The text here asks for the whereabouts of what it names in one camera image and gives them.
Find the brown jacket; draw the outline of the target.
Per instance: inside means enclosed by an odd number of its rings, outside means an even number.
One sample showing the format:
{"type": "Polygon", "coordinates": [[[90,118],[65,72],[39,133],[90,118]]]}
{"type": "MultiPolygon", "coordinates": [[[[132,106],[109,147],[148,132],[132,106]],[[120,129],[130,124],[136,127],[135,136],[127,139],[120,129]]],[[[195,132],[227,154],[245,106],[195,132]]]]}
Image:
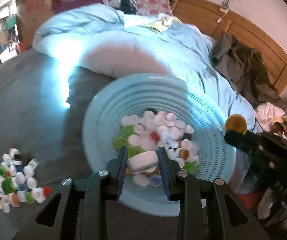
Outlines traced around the brown jacket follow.
{"type": "Polygon", "coordinates": [[[250,48],[234,35],[223,32],[212,49],[212,62],[213,68],[252,107],[269,102],[287,110],[287,100],[282,99],[271,84],[262,55],[257,49],[250,48]]]}

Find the white jar lid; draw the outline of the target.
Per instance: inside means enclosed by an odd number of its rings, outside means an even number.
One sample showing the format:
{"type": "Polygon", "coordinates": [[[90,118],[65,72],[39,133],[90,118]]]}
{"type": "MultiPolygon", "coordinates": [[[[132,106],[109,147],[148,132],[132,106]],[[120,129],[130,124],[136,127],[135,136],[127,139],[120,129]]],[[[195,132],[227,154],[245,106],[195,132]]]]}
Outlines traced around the white jar lid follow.
{"type": "Polygon", "coordinates": [[[146,151],[131,157],[126,163],[131,174],[139,174],[157,167],[159,158],[156,151],[146,151]]]}

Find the patterned pink pillow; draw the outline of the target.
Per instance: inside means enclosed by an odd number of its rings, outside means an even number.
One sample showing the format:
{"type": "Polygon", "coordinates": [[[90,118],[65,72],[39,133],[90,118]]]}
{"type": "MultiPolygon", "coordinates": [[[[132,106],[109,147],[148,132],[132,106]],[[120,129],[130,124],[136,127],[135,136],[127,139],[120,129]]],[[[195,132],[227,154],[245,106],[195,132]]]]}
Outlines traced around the patterned pink pillow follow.
{"type": "Polygon", "coordinates": [[[130,0],[135,4],[136,15],[152,16],[166,14],[172,16],[170,0],[130,0]]]}

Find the light blue plastic basket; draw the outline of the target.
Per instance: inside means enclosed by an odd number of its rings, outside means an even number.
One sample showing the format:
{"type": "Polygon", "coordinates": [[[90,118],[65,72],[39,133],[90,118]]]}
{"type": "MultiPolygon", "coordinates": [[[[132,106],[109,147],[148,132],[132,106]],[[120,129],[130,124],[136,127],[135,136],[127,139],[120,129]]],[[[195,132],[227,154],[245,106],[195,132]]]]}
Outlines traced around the light blue plastic basket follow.
{"type": "Polygon", "coordinates": [[[121,146],[132,157],[164,147],[197,178],[229,182],[236,151],[224,140],[226,116],[203,92],[175,77],[134,74],[103,88],[83,121],[83,146],[93,172],[106,167],[121,146]],[[191,160],[179,153],[192,154],[191,160]]]}

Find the orange bottle cap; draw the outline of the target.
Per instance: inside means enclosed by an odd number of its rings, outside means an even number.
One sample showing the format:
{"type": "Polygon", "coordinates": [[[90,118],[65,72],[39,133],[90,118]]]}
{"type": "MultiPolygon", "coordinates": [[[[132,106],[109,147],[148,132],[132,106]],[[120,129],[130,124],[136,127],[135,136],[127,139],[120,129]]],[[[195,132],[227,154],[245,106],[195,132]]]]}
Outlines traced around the orange bottle cap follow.
{"type": "Polygon", "coordinates": [[[239,114],[233,114],[228,117],[228,119],[225,122],[225,131],[236,131],[238,133],[241,133],[242,135],[245,135],[247,132],[247,123],[245,118],[242,115],[239,114]]]}

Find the red bottle cap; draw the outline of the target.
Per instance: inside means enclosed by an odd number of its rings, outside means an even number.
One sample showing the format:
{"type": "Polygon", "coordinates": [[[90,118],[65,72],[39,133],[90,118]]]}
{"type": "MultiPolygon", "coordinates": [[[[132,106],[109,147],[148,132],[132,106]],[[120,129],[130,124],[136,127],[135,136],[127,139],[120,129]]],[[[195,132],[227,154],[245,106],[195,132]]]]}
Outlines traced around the red bottle cap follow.
{"type": "Polygon", "coordinates": [[[45,186],[43,187],[43,194],[44,194],[44,197],[48,197],[51,192],[53,191],[53,189],[49,186],[45,186]]]}

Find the light blue duvet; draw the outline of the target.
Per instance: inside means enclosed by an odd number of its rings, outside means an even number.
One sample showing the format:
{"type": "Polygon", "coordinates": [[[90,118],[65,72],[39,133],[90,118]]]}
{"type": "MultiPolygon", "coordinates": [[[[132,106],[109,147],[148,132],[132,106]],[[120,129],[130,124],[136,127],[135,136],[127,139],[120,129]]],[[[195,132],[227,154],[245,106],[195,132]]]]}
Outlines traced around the light blue duvet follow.
{"type": "Polygon", "coordinates": [[[160,33],[147,28],[163,19],[164,14],[127,15],[107,5],[87,5],[44,22],[32,46],[56,60],[116,79],[135,73],[179,78],[207,94],[225,116],[240,114],[248,129],[254,129],[253,107],[212,66],[210,40],[184,23],[173,22],[160,33]]]}

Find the wooden headboard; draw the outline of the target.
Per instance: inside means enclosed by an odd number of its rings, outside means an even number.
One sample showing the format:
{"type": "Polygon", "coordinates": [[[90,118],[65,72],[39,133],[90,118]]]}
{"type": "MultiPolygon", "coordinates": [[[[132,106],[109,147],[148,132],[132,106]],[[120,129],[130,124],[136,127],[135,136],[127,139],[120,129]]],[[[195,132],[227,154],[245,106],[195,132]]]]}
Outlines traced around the wooden headboard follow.
{"type": "Polygon", "coordinates": [[[243,16],[220,10],[206,0],[176,0],[171,3],[173,15],[195,25],[202,33],[218,40],[223,32],[234,35],[242,44],[261,52],[270,82],[281,93],[287,86],[287,54],[263,30],[243,16]]]}

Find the cardboard box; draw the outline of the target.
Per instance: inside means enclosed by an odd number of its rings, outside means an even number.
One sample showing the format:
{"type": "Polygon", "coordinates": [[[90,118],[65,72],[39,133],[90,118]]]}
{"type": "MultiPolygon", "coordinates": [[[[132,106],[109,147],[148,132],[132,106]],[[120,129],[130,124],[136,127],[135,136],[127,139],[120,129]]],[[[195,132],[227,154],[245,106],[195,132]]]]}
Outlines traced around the cardboard box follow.
{"type": "Polygon", "coordinates": [[[16,0],[18,37],[21,51],[32,47],[37,29],[54,13],[52,0],[16,0]]]}

